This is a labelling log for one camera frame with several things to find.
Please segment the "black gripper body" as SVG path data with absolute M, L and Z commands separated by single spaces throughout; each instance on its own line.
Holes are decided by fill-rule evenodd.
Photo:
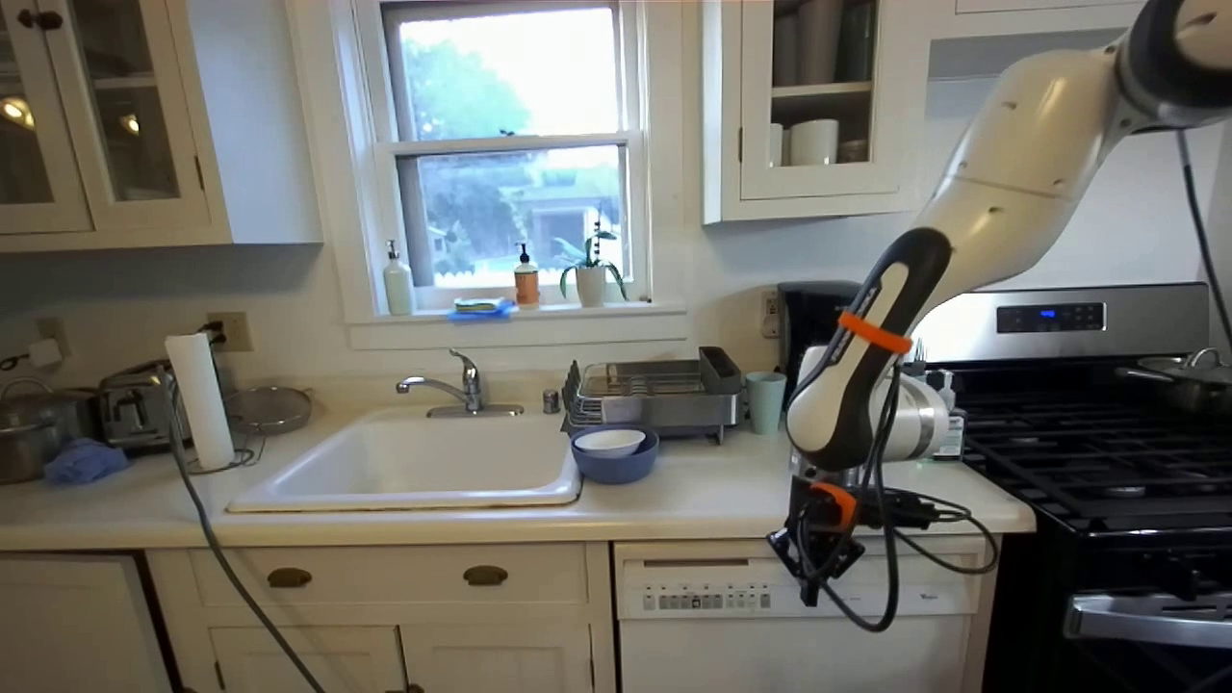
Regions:
M 863 548 L 851 540 L 856 521 L 860 502 L 849 484 L 815 477 L 788 481 L 788 513 L 765 536 L 765 548 L 802 586 L 804 603 L 815 603 L 822 589 L 863 555 Z

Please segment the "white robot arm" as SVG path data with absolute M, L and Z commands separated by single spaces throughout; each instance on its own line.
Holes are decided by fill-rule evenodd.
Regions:
M 860 498 L 843 477 L 881 451 L 870 399 L 914 351 L 909 330 L 942 301 L 1035 265 L 1126 133 L 1187 131 L 1230 108 L 1232 0 L 1148 0 L 1115 43 L 1045 50 L 994 82 L 932 201 L 873 260 L 784 407 L 804 468 L 769 548 L 804 603 L 860 558 Z

